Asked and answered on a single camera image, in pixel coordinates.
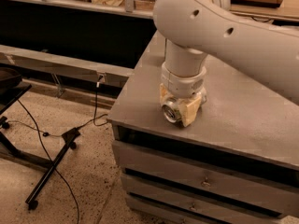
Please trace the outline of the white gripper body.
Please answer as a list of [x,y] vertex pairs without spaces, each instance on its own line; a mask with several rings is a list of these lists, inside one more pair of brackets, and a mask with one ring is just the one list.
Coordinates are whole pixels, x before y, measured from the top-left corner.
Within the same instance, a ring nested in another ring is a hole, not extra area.
[[204,88],[204,78],[206,68],[193,77],[179,77],[171,73],[165,66],[162,65],[162,84],[166,89],[177,98],[187,99],[200,92]]

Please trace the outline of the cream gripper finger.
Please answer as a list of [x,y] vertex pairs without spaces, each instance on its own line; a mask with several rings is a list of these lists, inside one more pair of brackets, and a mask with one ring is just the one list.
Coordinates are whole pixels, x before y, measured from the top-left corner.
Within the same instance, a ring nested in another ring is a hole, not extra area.
[[191,98],[180,99],[178,101],[178,110],[181,115],[181,122],[184,127],[189,126],[195,121],[197,111],[201,105],[202,95],[196,93]]
[[166,86],[160,84],[160,105],[165,105],[172,98],[172,94],[168,91]]

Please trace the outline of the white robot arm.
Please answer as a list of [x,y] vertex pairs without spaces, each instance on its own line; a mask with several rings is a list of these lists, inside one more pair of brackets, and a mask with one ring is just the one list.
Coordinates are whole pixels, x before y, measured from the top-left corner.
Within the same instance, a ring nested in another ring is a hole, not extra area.
[[236,16],[230,0],[156,0],[153,21],[166,39],[160,104],[169,122],[189,126],[206,102],[208,55],[299,101],[296,30]]

